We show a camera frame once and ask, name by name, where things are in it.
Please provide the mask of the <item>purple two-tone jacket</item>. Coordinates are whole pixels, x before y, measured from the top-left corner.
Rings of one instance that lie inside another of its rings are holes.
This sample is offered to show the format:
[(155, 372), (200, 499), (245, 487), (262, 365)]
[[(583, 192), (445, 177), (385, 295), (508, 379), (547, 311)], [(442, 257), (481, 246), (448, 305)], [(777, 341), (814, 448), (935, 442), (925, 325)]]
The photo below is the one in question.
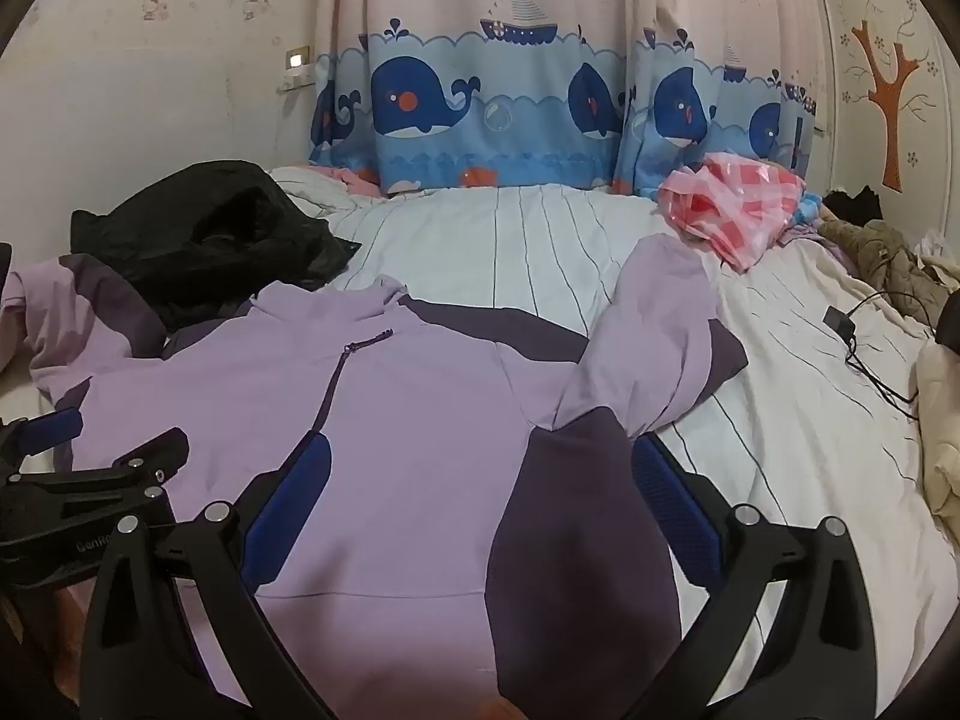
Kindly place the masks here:
[(171, 427), (179, 517), (277, 468), (309, 429), (332, 474), (260, 601), (345, 718), (617, 718), (682, 637), (669, 548), (631, 474), (635, 437), (745, 367), (697, 254), (628, 255), (589, 335), (517, 309), (263, 288), (166, 335), (116, 271), (67, 255), (13, 271), (2, 351), (73, 405), (67, 470)]

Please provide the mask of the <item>black garment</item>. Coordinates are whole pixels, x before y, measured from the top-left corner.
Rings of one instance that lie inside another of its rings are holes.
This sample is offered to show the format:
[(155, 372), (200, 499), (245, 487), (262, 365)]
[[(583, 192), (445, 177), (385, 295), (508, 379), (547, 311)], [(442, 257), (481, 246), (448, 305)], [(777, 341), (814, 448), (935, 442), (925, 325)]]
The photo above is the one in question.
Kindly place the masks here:
[(262, 167), (206, 161), (107, 215), (76, 210), (70, 250), (110, 266), (176, 332), (229, 316), (275, 281), (316, 291), (359, 245), (302, 213)]

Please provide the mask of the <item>cream padded coat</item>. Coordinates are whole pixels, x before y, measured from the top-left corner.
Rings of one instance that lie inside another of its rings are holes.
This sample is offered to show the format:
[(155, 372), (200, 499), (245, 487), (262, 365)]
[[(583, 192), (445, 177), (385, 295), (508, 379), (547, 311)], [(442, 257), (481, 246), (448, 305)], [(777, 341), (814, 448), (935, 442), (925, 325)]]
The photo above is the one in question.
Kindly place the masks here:
[(931, 512), (958, 539), (960, 517), (960, 358), (958, 357), (958, 263), (923, 257), (926, 270), (949, 291), (935, 322), (934, 340), (916, 363), (923, 488)]

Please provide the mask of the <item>olive green jacket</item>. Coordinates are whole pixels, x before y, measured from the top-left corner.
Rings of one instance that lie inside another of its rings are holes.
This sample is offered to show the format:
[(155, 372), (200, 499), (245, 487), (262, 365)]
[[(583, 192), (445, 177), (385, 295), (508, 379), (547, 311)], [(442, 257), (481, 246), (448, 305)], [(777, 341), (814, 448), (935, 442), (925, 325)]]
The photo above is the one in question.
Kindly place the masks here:
[(838, 218), (820, 222), (818, 234), (853, 262), (856, 273), (902, 316), (934, 327), (950, 296), (958, 291), (958, 262), (921, 254), (885, 221), (856, 226)]

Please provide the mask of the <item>pink pillow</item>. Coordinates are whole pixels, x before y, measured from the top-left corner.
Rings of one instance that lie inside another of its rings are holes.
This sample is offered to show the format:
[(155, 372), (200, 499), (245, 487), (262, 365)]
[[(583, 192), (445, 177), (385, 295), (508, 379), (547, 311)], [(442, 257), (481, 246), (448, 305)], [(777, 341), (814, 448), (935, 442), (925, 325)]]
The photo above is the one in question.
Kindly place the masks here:
[(374, 182), (361, 177), (355, 171), (346, 167), (316, 166), (316, 171), (322, 176), (342, 182), (348, 193), (363, 195), (363, 197), (381, 197), (381, 187)]

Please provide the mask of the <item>pink checkered cloth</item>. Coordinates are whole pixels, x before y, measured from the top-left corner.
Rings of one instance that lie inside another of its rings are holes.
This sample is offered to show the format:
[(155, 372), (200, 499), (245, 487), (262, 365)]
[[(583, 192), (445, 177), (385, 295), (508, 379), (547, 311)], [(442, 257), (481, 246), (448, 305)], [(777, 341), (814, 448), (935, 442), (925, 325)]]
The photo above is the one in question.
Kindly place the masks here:
[(656, 200), (680, 234), (745, 273), (791, 226), (804, 192), (805, 182), (779, 164), (708, 153), (698, 169), (670, 172)]

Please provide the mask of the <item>whale print curtain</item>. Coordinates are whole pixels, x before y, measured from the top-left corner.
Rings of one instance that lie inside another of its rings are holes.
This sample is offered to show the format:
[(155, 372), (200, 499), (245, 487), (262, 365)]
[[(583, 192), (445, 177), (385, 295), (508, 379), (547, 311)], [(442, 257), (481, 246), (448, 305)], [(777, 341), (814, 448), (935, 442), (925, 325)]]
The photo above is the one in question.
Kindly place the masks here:
[(386, 192), (804, 174), (817, 0), (317, 0), (311, 158)]

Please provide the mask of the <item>white wall switch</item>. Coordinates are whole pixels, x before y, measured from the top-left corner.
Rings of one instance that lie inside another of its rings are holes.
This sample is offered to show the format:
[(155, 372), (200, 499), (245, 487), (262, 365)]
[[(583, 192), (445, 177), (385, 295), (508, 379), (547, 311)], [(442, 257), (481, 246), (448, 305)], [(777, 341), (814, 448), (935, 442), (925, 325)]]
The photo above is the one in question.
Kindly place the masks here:
[(285, 55), (286, 70), (299, 70), (307, 67), (311, 63), (311, 48), (309, 46), (299, 46), (288, 50)]

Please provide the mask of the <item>orange tree wall decal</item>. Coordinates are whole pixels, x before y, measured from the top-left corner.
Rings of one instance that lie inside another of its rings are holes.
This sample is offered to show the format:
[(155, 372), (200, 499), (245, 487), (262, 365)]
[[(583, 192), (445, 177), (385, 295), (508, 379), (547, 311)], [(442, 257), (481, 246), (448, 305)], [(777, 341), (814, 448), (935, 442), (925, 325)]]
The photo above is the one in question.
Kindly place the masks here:
[(843, 29), (838, 45), (843, 67), (839, 97), (846, 106), (868, 104), (882, 121), (882, 177), (892, 192), (905, 188), (903, 163), (918, 166), (918, 154), (901, 154), (903, 121), (927, 124), (939, 109), (919, 76), (939, 76), (921, 0), (836, 0)]

